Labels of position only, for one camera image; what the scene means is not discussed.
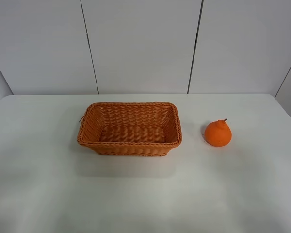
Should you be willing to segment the orange with stem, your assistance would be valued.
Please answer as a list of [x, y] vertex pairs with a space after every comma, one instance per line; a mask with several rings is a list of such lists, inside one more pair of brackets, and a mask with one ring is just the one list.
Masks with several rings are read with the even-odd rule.
[[226, 146], [232, 139], [232, 132], [227, 124], [227, 118], [210, 123], [204, 131], [204, 139], [214, 147]]

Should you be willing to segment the orange wicker basket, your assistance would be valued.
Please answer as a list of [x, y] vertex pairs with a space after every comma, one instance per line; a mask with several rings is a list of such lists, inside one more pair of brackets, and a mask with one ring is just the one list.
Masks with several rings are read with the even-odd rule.
[[169, 102], [93, 103], [77, 142], [99, 155], [166, 156], [182, 142], [178, 110]]

